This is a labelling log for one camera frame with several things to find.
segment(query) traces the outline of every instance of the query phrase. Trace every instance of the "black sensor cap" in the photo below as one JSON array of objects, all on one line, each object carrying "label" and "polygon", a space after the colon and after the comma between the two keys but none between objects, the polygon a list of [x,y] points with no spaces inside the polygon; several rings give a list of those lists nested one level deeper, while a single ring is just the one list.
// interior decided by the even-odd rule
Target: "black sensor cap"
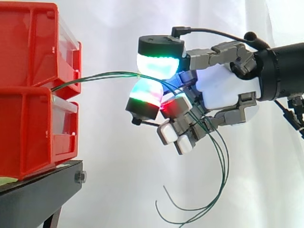
[{"label": "black sensor cap", "polygon": [[143,56],[181,59],[183,51],[184,41],[167,35],[143,36],[138,40],[138,54]]}]

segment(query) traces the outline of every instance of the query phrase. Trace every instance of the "red storage bin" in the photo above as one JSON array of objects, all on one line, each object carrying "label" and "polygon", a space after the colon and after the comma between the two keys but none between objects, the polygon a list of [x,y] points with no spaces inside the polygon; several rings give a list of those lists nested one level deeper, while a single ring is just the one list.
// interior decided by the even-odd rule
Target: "red storage bin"
[{"label": "red storage bin", "polygon": [[0,88],[0,177],[19,180],[77,156],[78,105],[43,87]]},{"label": "red storage bin", "polygon": [[[81,77],[81,44],[60,19],[57,6],[0,1],[0,87],[52,88]],[[55,94],[78,95],[80,83]]]}]

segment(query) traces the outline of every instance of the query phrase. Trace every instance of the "white fingertip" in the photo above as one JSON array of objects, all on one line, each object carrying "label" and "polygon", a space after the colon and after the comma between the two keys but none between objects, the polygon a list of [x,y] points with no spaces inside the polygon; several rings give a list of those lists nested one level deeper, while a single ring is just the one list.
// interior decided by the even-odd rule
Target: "white fingertip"
[{"label": "white fingertip", "polygon": [[185,134],[178,138],[177,146],[179,147],[181,154],[189,153],[193,149],[188,136]]},{"label": "white fingertip", "polygon": [[161,126],[160,130],[166,144],[175,142],[178,139],[178,136],[170,123]]}]

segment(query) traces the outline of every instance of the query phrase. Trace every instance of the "blue light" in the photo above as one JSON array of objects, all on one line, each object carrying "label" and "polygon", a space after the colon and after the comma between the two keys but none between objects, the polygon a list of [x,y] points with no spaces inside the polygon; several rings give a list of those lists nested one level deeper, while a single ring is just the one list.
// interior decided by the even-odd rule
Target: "blue light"
[{"label": "blue light", "polygon": [[175,75],[180,60],[172,57],[148,57],[137,54],[137,67],[143,74],[160,80]]}]

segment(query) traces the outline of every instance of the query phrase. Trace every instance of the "black cylindrical mount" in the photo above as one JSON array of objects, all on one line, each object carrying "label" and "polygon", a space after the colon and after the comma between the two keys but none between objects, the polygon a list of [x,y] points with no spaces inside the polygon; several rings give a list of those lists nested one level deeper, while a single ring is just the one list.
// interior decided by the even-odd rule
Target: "black cylindrical mount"
[{"label": "black cylindrical mount", "polygon": [[156,105],[150,104],[149,102],[130,97],[125,109],[136,119],[155,120],[160,108]]},{"label": "black cylindrical mount", "polygon": [[184,41],[168,35],[143,36],[138,40],[138,54],[143,56],[181,59],[183,51]]},{"label": "black cylindrical mount", "polygon": [[304,93],[304,43],[255,53],[260,101]]}]

